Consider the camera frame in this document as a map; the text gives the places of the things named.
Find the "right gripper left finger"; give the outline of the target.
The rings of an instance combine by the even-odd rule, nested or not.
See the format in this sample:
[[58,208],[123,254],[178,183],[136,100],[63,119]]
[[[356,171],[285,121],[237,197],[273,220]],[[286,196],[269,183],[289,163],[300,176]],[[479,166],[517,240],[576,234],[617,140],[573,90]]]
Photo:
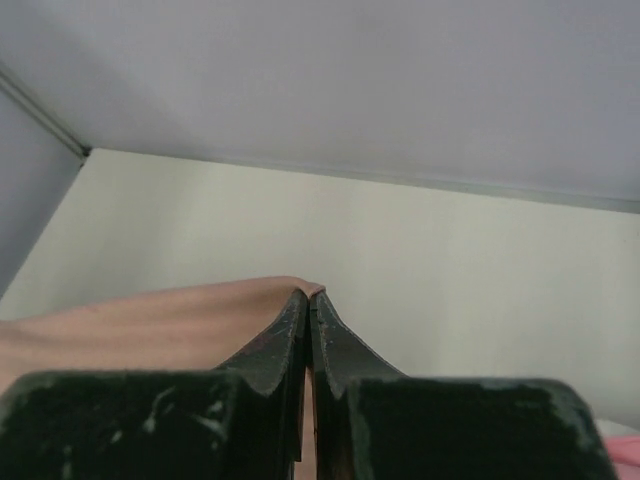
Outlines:
[[301,459],[306,295],[216,368],[237,382],[222,454],[224,479],[291,479]]

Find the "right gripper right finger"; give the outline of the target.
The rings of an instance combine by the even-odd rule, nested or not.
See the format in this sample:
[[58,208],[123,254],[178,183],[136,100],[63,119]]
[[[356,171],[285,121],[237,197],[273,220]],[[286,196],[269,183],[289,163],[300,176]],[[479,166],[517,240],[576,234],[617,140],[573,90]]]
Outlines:
[[308,337],[317,477],[372,479],[370,432],[359,407],[361,383],[405,374],[342,321],[325,292],[310,300]]

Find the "dusty pink t shirt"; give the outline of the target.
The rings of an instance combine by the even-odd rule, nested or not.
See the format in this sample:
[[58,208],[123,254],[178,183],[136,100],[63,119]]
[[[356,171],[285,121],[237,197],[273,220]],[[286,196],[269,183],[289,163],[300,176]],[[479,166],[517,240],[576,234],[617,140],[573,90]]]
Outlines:
[[[224,479],[237,382],[216,368],[320,286],[265,277],[114,299],[1,326],[5,479]],[[305,376],[301,459],[317,473]]]

